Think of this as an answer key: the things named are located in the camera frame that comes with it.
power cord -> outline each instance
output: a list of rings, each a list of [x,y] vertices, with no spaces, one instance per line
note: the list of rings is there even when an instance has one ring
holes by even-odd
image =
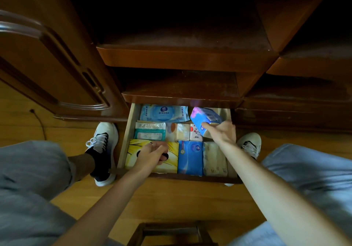
[[[35,110],[34,110],[34,109],[30,109],[29,112],[32,113],[32,114],[34,114],[34,116],[38,119],[39,123],[41,124],[42,130],[43,130],[44,140],[47,140],[47,139],[46,139],[45,130],[44,130],[44,125],[43,125],[42,121],[39,119],[39,117],[38,117],[38,115],[36,114]]]

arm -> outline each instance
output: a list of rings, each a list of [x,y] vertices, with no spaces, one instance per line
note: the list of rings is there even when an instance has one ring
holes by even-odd
[[[145,145],[133,168],[102,196],[53,246],[102,245],[134,192],[150,175],[156,165],[166,160],[165,142]]]
[[[236,145],[235,126],[230,121],[217,127],[207,123],[202,123],[202,126],[209,130],[286,245],[352,245],[351,240],[325,214]]]

cabinet door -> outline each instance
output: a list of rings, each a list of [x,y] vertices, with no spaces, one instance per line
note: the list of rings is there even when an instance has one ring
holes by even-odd
[[[0,79],[58,118],[128,118],[70,0],[0,0]]]

gray pants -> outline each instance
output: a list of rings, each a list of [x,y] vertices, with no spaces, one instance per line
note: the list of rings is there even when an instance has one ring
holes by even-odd
[[[352,161],[284,144],[262,164],[352,235]],[[75,223],[49,203],[73,184],[75,170],[53,142],[28,141],[0,148],[0,245],[51,245]],[[107,240],[106,245],[119,244]],[[265,222],[230,245],[284,244]]]

left hand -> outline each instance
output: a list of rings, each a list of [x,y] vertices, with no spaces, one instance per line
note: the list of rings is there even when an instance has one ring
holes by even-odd
[[[166,157],[162,154],[167,153],[168,150],[169,147],[165,141],[152,141],[152,143],[144,145],[131,170],[141,173],[147,178],[157,165],[166,161]]]

